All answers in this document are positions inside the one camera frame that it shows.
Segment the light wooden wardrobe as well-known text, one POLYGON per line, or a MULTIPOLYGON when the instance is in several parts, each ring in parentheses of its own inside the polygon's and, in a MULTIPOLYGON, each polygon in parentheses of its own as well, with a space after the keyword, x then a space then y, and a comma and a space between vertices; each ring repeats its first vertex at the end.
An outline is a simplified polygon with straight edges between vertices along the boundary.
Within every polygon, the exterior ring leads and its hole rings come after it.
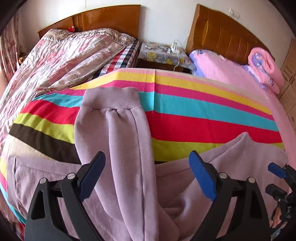
POLYGON ((290 49, 288 51, 287 57, 281 68, 281 73, 283 75, 285 84, 284 87, 280 89, 280 94, 277 95, 280 103, 295 130, 295 57, 296 53, 296 43, 295 39, 292 39, 290 49))

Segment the purple pillow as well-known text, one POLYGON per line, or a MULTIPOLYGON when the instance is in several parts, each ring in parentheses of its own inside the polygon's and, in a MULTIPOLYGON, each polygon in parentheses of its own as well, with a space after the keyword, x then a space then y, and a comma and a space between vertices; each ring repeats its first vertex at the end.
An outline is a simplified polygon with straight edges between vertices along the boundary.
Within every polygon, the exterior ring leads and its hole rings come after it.
POLYGON ((258 83, 258 85, 262 89, 266 90, 266 86, 263 83, 260 82, 259 76, 255 73, 254 69, 251 66, 242 65, 241 67, 249 73, 249 75, 258 83))

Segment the rainbow striped blanket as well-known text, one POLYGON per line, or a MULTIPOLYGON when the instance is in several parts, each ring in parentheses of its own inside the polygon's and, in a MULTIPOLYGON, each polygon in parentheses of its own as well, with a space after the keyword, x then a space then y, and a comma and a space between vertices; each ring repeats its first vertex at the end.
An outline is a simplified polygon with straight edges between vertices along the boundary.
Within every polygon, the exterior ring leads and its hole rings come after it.
POLYGON ((133 87, 138 90, 152 136, 156 162, 202 153, 243 132, 259 143, 283 148, 268 107, 230 86, 192 75, 149 69, 119 69, 73 88, 35 97, 22 109, 6 139, 37 153, 77 161, 74 121, 86 90, 133 87))

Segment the rolled pink floral comforter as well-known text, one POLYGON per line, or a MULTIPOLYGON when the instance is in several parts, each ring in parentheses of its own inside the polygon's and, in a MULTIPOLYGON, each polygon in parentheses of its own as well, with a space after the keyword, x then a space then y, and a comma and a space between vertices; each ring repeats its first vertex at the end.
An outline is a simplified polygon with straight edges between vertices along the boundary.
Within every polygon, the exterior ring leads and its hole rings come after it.
POLYGON ((285 81, 269 52, 259 47, 253 48, 248 56, 248 65, 253 69, 260 84, 268 87, 274 94, 280 93, 285 81))

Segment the pink bed sheet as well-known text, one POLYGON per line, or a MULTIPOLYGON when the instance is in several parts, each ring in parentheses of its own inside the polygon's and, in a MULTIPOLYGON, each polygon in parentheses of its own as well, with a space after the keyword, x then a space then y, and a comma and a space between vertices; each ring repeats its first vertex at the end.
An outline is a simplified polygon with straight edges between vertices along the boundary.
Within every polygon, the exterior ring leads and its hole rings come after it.
POLYGON ((280 131, 289 163, 295 167, 295 130, 276 95, 262 89, 241 65, 209 50, 194 50, 189 55, 195 65, 194 75, 239 87, 260 100, 271 110, 280 131))

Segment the right wooden headboard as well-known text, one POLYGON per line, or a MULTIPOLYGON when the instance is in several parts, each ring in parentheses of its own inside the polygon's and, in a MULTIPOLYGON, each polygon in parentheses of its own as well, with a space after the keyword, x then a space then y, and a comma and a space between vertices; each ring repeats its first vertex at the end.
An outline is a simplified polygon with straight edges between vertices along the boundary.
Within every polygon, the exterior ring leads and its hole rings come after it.
POLYGON ((269 51, 260 39, 233 18, 201 4, 196 5, 186 44, 187 54, 205 49, 245 65, 255 47, 269 51))

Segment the wooden headboard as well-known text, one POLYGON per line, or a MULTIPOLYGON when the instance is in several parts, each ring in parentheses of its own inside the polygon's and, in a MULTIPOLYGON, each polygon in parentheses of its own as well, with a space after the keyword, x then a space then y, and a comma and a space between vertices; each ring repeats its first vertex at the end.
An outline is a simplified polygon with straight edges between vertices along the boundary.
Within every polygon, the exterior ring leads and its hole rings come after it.
POLYGON ((110 28, 138 38, 140 4, 107 6, 64 18, 38 32, 43 37, 50 29, 83 32, 110 28))
POLYGON ((187 54, 205 49, 245 65, 255 47, 269 51, 260 39, 233 18, 201 4, 196 5, 186 44, 187 54))

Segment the white power strip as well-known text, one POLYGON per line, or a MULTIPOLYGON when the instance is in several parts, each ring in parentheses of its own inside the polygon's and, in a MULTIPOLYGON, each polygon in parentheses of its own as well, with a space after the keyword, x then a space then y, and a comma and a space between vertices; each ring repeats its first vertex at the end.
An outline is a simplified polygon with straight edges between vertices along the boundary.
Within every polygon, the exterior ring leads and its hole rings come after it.
POLYGON ((179 53, 178 44, 176 42, 173 42, 172 43, 172 45, 171 45, 171 52, 172 53, 179 53))

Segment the pink floral quilt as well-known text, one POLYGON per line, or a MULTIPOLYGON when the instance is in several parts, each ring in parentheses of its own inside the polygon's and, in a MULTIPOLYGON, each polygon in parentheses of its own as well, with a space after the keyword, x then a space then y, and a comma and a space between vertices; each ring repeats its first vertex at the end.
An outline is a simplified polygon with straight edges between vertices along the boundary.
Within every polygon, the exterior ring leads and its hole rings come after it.
POLYGON ((33 98, 81 84, 134 41, 110 28, 46 32, 1 96, 1 146, 16 117, 33 98))

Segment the nightstand with floral cloth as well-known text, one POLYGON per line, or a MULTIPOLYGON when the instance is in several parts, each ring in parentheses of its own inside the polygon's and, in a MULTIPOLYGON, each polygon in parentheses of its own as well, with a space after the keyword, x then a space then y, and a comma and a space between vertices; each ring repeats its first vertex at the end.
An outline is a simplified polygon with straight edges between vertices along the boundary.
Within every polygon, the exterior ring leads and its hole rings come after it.
POLYGON ((171 45, 142 42, 135 63, 136 68, 162 69, 184 73, 192 73, 195 65, 189 59, 182 47, 178 47, 179 53, 171 52, 171 45))

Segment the plaid bed sheet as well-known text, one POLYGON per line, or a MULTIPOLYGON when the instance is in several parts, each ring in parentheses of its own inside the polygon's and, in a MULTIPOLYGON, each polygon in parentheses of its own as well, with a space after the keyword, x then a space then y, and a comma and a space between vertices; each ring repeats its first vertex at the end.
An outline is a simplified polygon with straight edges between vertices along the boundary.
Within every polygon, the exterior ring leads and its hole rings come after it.
POLYGON ((120 68, 133 68, 139 53, 139 46, 140 41, 138 39, 134 40, 102 68, 97 70, 94 75, 88 79, 88 81, 106 75, 112 71, 116 71, 120 68))

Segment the floral pink curtain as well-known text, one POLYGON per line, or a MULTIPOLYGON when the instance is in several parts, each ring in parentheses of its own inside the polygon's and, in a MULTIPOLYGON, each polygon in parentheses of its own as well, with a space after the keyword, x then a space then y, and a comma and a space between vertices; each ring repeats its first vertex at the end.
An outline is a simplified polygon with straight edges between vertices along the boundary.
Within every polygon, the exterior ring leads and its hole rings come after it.
POLYGON ((19 15, 16 13, 1 34, 1 71, 7 83, 19 66, 19 53, 19 15))

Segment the left wooden headboard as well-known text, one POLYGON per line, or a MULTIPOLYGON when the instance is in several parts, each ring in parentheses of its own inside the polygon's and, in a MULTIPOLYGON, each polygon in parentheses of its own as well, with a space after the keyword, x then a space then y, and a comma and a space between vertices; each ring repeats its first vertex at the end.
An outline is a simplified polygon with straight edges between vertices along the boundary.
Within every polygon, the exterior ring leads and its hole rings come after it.
POLYGON ((140 4, 107 6, 64 18, 38 32, 43 37, 50 29, 83 32, 110 28, 138 38, 140 4))

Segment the white wall socket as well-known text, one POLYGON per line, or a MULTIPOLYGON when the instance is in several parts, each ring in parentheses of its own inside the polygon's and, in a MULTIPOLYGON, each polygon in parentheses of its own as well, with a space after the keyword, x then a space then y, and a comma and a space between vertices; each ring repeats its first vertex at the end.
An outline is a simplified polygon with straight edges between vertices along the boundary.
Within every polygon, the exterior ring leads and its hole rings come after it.
POLYGON ((232 17, 234 17, 234 18, 236 18, 236 19, 239 19, 240 18, 240 14, 237 13, 236 11, 234 11, 233 8, 230 8, 229 9, 229 15, 232 16, 232 17))

